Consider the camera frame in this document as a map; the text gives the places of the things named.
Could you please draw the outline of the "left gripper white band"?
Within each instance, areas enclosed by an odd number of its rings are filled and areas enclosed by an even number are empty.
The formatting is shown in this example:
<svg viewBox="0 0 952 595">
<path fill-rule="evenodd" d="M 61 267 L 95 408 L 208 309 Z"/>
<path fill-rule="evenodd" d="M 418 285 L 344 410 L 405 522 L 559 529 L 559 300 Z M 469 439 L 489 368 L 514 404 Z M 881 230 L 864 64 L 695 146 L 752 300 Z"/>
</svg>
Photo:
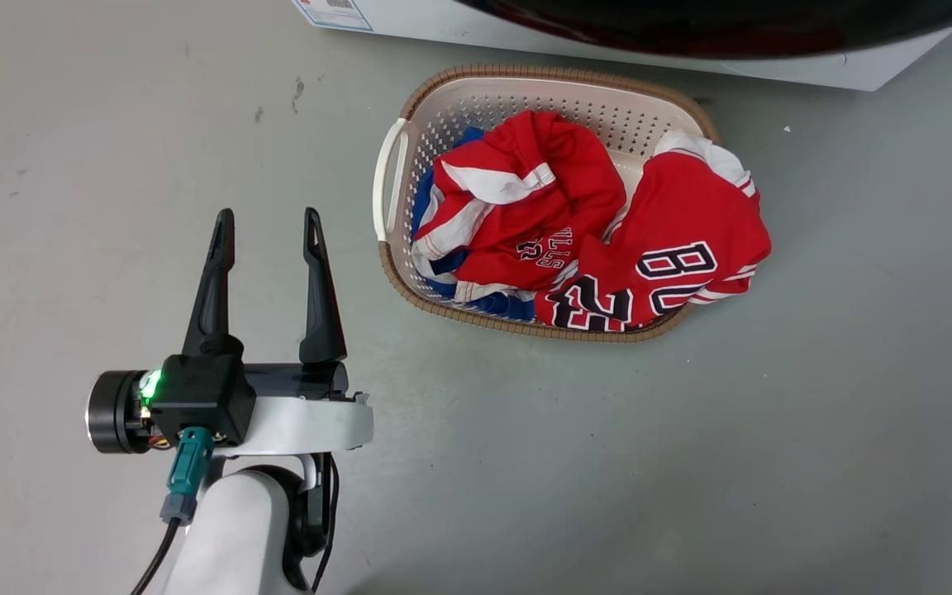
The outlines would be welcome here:
<svg viewBox="0 0 952 595">
<path fill-rule="evenodd" d="M 220 456 L 299 456 L 353 450 L 374 437 L 374 410 L 363 393 L 347 394 L 343 363 L 348 355 L 321 216 L 303 213 L 303 260 L 307 264 L 306 330 L 301 363 L 245 366 L 257 396 L 248 436 L 240 445 L 219 443 Z M 235 215 L 217 215 L 207 259 L 190 312 L 183 355 L 243 355 L 228 328 L 228 274 L 236 261 Z M 109 370 L 91 388 L 86 426 L 91 444 L 106 455 L 142 455 L 155 436 L 143 399 L 154 391 L 159 370 Z"/>
</svg>

